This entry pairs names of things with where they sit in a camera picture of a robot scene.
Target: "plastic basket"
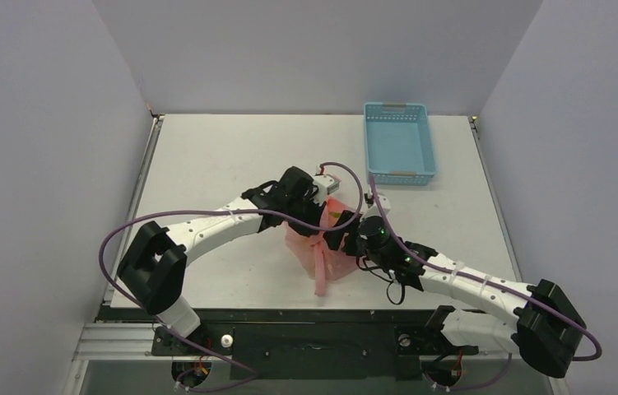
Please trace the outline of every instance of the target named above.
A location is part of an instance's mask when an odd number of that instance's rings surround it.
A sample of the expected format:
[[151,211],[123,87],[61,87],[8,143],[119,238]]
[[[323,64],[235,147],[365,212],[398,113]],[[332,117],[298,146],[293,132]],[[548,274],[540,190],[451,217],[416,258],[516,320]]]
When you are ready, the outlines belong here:
[[427,185],[437,170],[422,104],[366,103],[365,149],[377,184]]

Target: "plastic bag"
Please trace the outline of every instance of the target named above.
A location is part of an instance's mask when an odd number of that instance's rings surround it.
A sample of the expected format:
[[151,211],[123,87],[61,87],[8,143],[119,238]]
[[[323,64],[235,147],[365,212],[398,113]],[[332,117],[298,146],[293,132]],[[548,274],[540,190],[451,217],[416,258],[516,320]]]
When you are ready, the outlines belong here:
[[[322,227],[334,226],[343,210],[352,210],[337,199],[328,197],[321,215]],[[294,232],[286,223],[285,243],[301,262],[306,272],[315,278],[318,296],[326,295],[326,281],[335,281],[357,269],[355,257],[341,251],[332,251],[323,239],[323,232],[304,237]]]

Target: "tabletop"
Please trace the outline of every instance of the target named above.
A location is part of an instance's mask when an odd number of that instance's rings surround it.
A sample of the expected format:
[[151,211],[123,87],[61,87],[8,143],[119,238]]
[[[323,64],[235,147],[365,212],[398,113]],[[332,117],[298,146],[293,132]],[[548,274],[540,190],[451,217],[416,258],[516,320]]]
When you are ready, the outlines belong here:
[[[468,119],[431,116],[437,175],[425,187],[378,186],[388,196],[395,231],[491,275],[515,279]],[[180,209],[213,210],[248,188],[279,179],[294,165],[312,174],[316,164],[351,167],[365,188],[364,119],[361,115],[167,114],[153,151],[135,216]],[[349,175],[335,197],[354,207]],[[167,217],[162,225],[186,221]],[[285,245],[282,226],[232,241],[193,262],[183,295],[209,309],[436,309],[466,308],[444,295],[408,289],[400,306],[388,302],[386,284],[355,271],[314,294],[314,279]],[[399,289],[391,287],[397,300]],[[134,307],[115,292],[114,308]]]

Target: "white knob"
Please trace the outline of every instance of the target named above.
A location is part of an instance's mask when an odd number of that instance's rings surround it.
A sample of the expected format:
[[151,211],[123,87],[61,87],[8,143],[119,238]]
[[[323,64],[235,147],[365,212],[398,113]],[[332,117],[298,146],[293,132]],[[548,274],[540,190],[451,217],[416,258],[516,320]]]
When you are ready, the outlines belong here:
[[229,348],[234,344],[234,338],[231,335],[224,335],[221,337],[221,346],[224,348]]

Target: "blue plastic bin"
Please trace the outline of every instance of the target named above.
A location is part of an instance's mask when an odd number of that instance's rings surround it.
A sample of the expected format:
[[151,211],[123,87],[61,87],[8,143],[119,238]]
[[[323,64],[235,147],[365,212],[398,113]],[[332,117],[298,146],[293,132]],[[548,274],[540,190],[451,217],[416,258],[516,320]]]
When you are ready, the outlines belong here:
[[377,184],[427,185],[437,170],[427,109],[419,103],[365,103],[365,149]]

